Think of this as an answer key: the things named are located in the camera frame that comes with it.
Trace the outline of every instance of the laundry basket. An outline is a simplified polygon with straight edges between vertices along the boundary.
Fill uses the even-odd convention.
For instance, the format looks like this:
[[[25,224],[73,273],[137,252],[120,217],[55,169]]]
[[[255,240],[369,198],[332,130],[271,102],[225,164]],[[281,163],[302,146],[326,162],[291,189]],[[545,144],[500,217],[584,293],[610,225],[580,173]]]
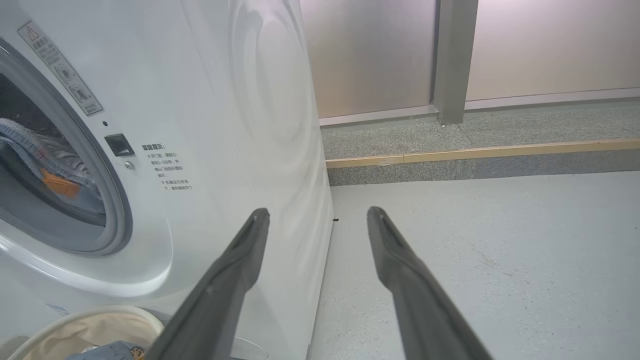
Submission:
[[[104,306],[68,315],[27,340],[9,360],[64,360],[91,346],[122,340],[149,349],[164,326],[133,306]]]

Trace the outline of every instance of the floor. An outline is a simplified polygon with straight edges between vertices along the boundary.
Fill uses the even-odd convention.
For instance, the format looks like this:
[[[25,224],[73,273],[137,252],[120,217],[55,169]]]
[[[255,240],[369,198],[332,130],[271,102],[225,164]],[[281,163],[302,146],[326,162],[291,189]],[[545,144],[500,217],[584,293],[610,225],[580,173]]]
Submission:
[[[640,137],[640,102],[466,113],[322,128],[327,159]],[[512,156],[328,169],[332,186],[640,170],[640,150]]]
[[[387,211],[496,360],[640,352],[640,172],[332,188],[308,360],[403,359],[365,214]]]

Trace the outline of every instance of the warning label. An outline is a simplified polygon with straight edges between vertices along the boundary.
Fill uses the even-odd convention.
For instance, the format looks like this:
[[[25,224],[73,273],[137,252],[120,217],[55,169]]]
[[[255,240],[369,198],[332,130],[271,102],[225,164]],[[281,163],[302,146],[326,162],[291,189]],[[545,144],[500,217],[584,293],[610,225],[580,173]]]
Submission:
[[[186,178],[185,168],[180,162],[178,154],[161,143],[150,143],[142,145],[143,151],[150,151],[147,154],[149,162],[156,171],[156,176],[160,179],[164,190],[168,192],[184,192],[193,190],[193,184]]]
[[[102,106],[93,96],[84,81],[76,74],[67,59],[58,48],[47,38],[42,29],[33,21],[18,30],[18,34],[31,46],[36,54],[53,71],[53,74],[67,88],[86,115],[93,115],[102,111]]]

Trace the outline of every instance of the front-loading washing machine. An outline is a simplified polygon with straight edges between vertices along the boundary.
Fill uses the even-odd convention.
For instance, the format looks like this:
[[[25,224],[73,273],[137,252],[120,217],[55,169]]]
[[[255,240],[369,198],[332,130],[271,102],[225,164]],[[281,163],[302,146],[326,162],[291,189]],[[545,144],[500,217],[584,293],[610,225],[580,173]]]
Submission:
[[[0,276],[167,320],[265,207],[232,356],[304,359],[333,209],[297,1],[7,0],[0,47]]]

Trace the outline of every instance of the wooden trim strip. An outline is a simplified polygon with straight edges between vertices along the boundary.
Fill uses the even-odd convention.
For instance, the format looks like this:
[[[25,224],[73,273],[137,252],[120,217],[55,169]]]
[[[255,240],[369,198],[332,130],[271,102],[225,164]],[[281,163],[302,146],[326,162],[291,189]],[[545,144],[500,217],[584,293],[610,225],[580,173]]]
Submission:
[[[404,155],[369,156],[367,158],[351,158],[327,160],[327,168],[368,167],[374,165],[391,165],[404,163]]]
[[[402,163],[421,163],[425,161],[464,160],[479,158],[503,158],[506,156],[562,154],[587,151],[613,151],[640,149],[640,138],[592,140],[585,142],[539,143],[532,145],[516,145],[501,147],[485,147],[480,149],[462,149],[440,152],[423,152],[419,154],[402,154],[390,156],[370,156],[366,158],[327,160],[327,168],[364,167],[374,165],[390,165]]]

